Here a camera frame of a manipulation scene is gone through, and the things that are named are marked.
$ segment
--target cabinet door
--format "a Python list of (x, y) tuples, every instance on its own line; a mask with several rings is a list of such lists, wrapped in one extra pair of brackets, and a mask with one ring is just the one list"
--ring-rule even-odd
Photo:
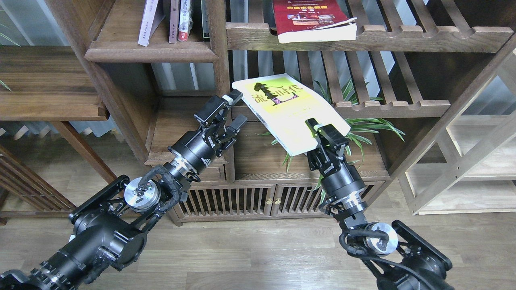
[(270, 216), (275, 185), (194, 186), (174, 207), (179, 221), (258, 219)]
[[(383, 181), (365, 182), (363, 196), (377, 189)], [(273, 198), (271, 216), (313, 217), (327, 216), (319, 210), (322, 187), (316, 184), (278, 184)]]

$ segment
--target red book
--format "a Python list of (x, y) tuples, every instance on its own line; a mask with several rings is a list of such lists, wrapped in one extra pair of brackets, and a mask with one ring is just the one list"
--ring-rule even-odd
[(280, 43), (355, 40), (356, 18), (349, 18), (336, 0), (273, 0)]

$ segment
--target book title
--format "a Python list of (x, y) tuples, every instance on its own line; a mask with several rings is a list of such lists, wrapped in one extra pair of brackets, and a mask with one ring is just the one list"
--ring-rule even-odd
[[(273, 106), (276, 106), (281, 103), (285, 103), (287, 101), (298, 98), (299, 96), (296, 93), (298, 91), (302, 91), (303, 88), (300, 88), (298, 85), (291, 85), (288, 87), (284, 87), (284, 86), (274, 87), (274, 86), (270, 86), (270, 85), (266, 85), (266, 84), (256, 83), (254, 85), (254, 90), (257, 92), (261, 91), (264, 94), (264, 95), (253, 94), (252, 98), (254, 99), (255, 102), (263, 103), (263, 102), (267, 102), (267, 100), (271, 100), (272, 102), (274, 102)], [(282, 101), (278, 97), (283, 96), (283, 95), (292, 95), (292, 97), (287, 100)]]
[(328, 9), (328, 6), (287, 6), (287, 9), (307, 10), (307, 9)]

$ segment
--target white book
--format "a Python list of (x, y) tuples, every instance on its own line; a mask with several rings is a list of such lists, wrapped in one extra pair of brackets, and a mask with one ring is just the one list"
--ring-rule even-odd
[(288, 74), (239, 80), (232, 87), (242, 92), (242, 100), (291, 156), (317, 147), (307, 119), (332, 124), (343, 136), (349, 132), (349, 125), (323, 97)]
[(151, 36), (156, 31), (159, 23), (165, 18), (162, 0), (146, 0), (141, 18), (140, 34), (138, 44), (148, 46)]

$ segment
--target book spine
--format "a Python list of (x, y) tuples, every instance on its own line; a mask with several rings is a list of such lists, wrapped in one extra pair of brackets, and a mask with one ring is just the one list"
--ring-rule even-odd
[(209, 21), (206, 0), (201, 0), (202, 37), (209, 39)]
[(179, 0), (171, 0), (170, 3), (170, 33), (168, 42), (178, 42), (178, 25), (179, 25)]
[(138, 44), (140, 45), (149, 45), (149, 40), (152, 36), (152, 24), (154, 22), (154, 15), (156, 14), (157, 5), (158, 0), (145, 1), (145, 8), (143, 10), (143, 17), (141, 19), (140, 34), (138, 36)]
[(191, 0), (181, 0), (181, 11), (179, 16), (179, 41), (187, 41), (191, 24)]

